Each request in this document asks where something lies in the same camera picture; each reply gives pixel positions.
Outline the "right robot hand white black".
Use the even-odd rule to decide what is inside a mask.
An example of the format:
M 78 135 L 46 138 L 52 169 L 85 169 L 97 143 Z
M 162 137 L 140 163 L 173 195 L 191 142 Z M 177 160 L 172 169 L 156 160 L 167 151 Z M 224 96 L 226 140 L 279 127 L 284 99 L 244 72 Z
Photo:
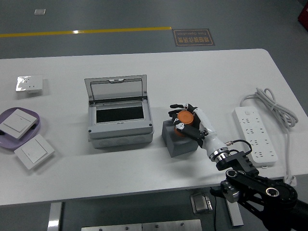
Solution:
M 200 108 L 189 103 L 172 104 L 170 108 L 173 108 L 173 111 L 168 114 L 172 118 L 175 131 L 197 141 L 198 145 L 207 151 L 207 156 L 212 162 L 217 158 L 223 159 L 230 155 L 227 145 L 218 138 L 217 132 Z M 185 123 L 180 118 L 181 112 L 191 113 L 192 122 Z

